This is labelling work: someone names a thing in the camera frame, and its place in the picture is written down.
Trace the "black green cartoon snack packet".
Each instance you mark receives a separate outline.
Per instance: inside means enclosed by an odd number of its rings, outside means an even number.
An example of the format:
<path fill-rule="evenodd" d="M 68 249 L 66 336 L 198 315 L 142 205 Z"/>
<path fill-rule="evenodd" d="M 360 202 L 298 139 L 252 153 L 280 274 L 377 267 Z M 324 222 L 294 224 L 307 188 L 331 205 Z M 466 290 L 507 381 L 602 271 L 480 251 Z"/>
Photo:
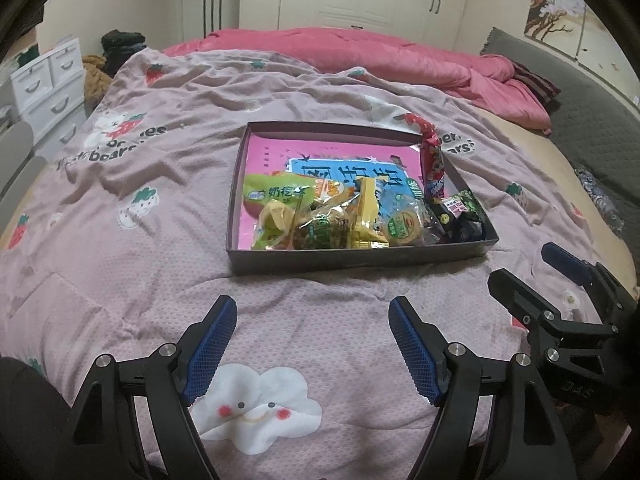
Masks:
<path fill-rule="evenodd" d="M 486 238 L 486 214 L 470 190 L 461 190 L 430 203 L 451 243 L 479 242 Z"/>

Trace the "clear round pastry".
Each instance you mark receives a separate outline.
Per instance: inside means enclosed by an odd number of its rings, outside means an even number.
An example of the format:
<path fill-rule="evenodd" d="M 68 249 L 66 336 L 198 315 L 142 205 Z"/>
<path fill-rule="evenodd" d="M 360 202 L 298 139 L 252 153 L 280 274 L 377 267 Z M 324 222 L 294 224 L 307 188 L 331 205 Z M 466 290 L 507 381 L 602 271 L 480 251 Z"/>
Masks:
<path fill-rule="evenodd" d="M 382 231 L 390 246 L 431 246 L 444 236 L 431 209 L 407 195 L 393 195 L 381 204 Z"/>

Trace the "red blue candy stick packet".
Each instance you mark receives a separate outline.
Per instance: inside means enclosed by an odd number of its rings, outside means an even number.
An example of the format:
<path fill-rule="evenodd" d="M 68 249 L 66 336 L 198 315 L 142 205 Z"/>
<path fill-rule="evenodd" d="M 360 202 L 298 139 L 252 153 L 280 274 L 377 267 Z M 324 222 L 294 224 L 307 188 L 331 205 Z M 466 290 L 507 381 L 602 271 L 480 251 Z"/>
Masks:
<path fill-rule="evenodd" d="M 445 168 L 440 142 L 435 126 L 423 117 L 408 113 L 405 122 L 415 128 L 421 136 L 420 159 L 425 196 L 443 198 L 445 196 Z"/>

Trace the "green milk snack packet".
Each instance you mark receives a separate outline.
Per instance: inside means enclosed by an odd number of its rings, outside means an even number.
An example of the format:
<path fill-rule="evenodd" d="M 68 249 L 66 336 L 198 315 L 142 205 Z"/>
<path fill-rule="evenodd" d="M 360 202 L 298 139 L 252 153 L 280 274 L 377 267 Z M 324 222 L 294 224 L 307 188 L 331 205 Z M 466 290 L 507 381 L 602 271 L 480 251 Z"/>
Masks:
<path fill-rule="evenodd" d="M 247 174 L 242 187 L 245 210 L 257 218 L 272 200 L 293 209 L 309 206 L 316 198 L 316 180 L 311 177 L 280 172 L 280 174 Z"/>

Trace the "clear green label snack bag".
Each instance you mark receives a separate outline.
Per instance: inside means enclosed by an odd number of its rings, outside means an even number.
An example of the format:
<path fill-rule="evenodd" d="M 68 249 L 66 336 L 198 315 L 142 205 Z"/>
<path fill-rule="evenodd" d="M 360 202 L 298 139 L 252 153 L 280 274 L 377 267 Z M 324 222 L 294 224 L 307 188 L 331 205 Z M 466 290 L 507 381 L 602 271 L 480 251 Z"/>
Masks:
<path fill-rule="evenodd" d="M 272 200 L 258 216 L 253 250 L 345 249 L 352 216 L 343 205 L 294 207 Z"/>

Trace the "orange yellow snack packet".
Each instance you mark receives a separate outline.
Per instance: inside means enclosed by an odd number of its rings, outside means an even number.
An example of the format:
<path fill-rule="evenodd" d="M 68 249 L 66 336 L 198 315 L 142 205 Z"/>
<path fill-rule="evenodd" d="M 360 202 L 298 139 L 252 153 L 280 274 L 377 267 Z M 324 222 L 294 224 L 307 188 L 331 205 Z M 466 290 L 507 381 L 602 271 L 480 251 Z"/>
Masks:
<path fill-rule="evenodd" d="M 346 203 L 356 193 L 353 185 L 332 179 L 314 180 L 314 208 L 333 207 Z"/>

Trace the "dark cardboard box tray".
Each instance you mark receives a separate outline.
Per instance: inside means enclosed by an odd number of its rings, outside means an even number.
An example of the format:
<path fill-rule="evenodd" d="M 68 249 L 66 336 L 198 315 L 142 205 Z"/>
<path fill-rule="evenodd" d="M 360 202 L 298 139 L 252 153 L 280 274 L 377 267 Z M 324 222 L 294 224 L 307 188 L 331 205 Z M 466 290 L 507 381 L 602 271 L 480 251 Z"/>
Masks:
<path fill-rule="evenodd" d="M 321 250 L 253 250 L 257 218 L 244 208 L 247 174 L 298 169 L 351 184 L 358 176 L 386 176 L 400 192 L 422 190 L 420 134 L 330 122 L 250 122 L 236 156 L 229 200 L 226 249 L 238 275 L 295 274 L 333 269 L 396 268 L 478 258 L 498 243 L 486 219 L 486 238 L 426 247 Z"/>

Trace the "pink strawberry bear blanket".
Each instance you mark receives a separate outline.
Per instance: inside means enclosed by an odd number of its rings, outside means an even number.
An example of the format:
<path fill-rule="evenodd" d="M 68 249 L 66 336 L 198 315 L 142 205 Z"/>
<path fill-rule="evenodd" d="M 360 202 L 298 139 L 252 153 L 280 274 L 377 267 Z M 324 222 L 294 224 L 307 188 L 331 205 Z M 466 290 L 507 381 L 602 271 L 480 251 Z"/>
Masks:
<path fill-rule="evenodd" d="M 336 122 L 472 144 L 452 162 L 498 232 L 481 259 L 240 278 L 226 252 L 236 155 L 250 122 Z M 416 392 L 387 321 L 407 297 L 481 356 L 524 333 L 493 300 L 505 268 L 564 318 L 597 322 L 587 295 L 547 266 L 555 242 L 596 260 L 582 211 L 478 110 L 362 68 L 335 74 L 275 53 L 170 58 L 146 50 L 118 73 L 39 179 L 1 254 L 1 351 L 70 405 L 93 360 L 147 356 L 221 295 L 238 325 L 209 396 L 194 406 L 226 479 L 403 479 L 436 412 Z M 212 398 L 242 410 L 218 420 Z"/>

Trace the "grey quilted headboard cushion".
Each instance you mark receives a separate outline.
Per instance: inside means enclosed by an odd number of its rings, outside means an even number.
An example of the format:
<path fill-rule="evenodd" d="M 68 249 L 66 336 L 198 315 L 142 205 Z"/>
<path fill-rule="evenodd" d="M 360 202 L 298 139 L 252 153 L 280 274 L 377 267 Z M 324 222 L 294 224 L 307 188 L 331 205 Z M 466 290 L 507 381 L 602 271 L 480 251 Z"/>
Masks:
<path fill-rule="evenodd" d="M 493 28 L 485 54 L 500 54 L 552 82 L 551 140 L 570 163 L 593 175 L 627 231 L 639 229 L 639 119 L 578 68 L 529 42 Z"/>

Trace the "pink quilt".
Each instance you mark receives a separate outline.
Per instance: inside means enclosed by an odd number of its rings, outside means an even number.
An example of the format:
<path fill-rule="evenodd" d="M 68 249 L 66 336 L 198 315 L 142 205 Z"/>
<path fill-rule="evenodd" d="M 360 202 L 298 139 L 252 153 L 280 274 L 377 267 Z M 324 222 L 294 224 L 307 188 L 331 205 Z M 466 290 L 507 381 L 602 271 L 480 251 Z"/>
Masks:
<path fill-rule="evenodd" d="M 204 39 L 175 44 L 168 56 L 215 50 L 276 52 L 321 73 L 361 67 L 391 82 L 422 84 L 466 99 L 525 129 L 551 132 L 551 118 L 512 61 L 498 54 L 472 55 L 415 44 L 366 30 L 302 27 L 285 30 L 224 29 Z"/>

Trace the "pink blue book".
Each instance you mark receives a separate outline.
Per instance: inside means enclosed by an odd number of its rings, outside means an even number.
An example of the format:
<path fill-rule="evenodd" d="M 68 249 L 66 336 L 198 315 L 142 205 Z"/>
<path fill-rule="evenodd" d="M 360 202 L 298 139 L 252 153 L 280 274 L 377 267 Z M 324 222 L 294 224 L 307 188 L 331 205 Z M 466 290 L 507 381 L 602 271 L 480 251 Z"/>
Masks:
<path fill-rule="evenodd" d="M 386 249 L 423 234 L 416 144 L 251 132 L 239 163 L 235 250 Z"/>

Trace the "grey chair back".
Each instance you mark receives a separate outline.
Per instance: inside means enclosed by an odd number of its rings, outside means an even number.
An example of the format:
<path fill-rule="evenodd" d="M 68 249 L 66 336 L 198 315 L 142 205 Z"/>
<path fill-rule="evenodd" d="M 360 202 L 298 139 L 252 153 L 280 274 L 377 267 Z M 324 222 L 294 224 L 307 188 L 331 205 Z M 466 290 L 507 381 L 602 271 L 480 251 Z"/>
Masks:
<path fill-rule="evenodd" d="M 34 132 L 18 122 L 1 136 L 0 230 L 4 232 L 18 205 L 47 167 L 47 159 L 34 152 Z"/>

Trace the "white drawer cabinet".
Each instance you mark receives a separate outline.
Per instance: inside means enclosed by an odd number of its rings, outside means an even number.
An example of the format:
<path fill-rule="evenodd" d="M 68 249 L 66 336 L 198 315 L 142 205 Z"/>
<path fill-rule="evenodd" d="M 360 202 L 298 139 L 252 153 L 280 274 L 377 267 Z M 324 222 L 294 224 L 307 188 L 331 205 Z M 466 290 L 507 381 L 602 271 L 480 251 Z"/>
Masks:
<path fill-rule="evenodd" d="M 27 122 L 34 151 L 49 162 L 73 140 L 87 120 L 86 70 L 77 38 L 59 44 L 9 76 L 1 104 L 14 122 Z"/>

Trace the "dark folded clothes pile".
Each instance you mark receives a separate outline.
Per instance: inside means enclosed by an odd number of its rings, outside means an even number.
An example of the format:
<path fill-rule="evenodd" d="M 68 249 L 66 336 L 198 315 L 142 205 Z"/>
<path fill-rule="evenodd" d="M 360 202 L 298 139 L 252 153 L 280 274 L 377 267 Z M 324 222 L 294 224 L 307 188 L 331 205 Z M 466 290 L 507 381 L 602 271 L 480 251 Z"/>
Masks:
<path fill-rule="evenodd" d="M 103 71 L 114 77 L 119 69 L 137 52 L 146 48 L 145 36 L 140 32 L 121 32 L 114 29 L 101 38 L 105 64 Z"/>

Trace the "floral wall painting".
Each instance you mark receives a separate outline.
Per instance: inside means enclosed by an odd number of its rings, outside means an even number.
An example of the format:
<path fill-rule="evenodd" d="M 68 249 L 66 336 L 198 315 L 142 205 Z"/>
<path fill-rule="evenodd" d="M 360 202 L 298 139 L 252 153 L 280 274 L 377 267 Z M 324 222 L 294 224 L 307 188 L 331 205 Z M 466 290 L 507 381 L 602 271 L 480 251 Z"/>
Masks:
<path fill-rule="evenodd" d="M 530 0 L 524 36 L 552 47 L 639 104 L 639 78 L 584 0 Z"/>

